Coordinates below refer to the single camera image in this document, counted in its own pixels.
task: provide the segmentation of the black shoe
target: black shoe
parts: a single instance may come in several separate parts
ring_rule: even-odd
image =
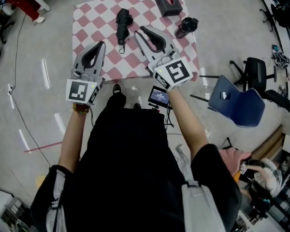
[[[113,87],[113,94],[115,93],[121,93],[121,87],[119,84],[115,84]]]
[[[134,104],[133,109],[135,109],[135,110],[141,110],[142,107],[141,107],[141,105],[139,103],[136,103],[136,104]]]

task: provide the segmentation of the bracelet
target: bracelet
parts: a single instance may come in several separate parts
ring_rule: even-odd
[[[73,110],[78,114],[87,114],[89,112],[89,106],[73,103]]]

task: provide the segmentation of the blue chair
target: blue chair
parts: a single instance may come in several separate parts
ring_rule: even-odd
[[[265,103],[256,90],[250,88],[242,92],[223,75],[209,100],[190,96],[208,102],[209,109],[221,113],[240,127],[258,126],[265,109]]]

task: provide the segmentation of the black shirt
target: black shirt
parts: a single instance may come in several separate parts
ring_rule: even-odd
[[[38,190],[31,216],[39,231],[46,231],[57,169],[66,175],[61,202],[68,231],[184,231],[185,180],[168,147],[163,120],[153,110],[105,109],[75,173],[53,166]],[[191,169],[211,190],[230,231],[241,194],[216,146],[204,146]]]

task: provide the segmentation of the red stripe on floor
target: red stripe on floor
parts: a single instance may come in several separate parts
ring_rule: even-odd
[[[31,151],[34,151],[34,150],[37,150],[37,149],[45,149],[45,148],[48,148],[48,147],[51,147],[51,146],[55,146],[55,145],[60,145],[62,144],[62,142],[58,142],[58,143],[53,143],[51,145],[45,145],[45,146],[42,146],[40,148],[35,148],[35,149],[30,149],[30,150],[26,150],[24,152],[31,152]]]

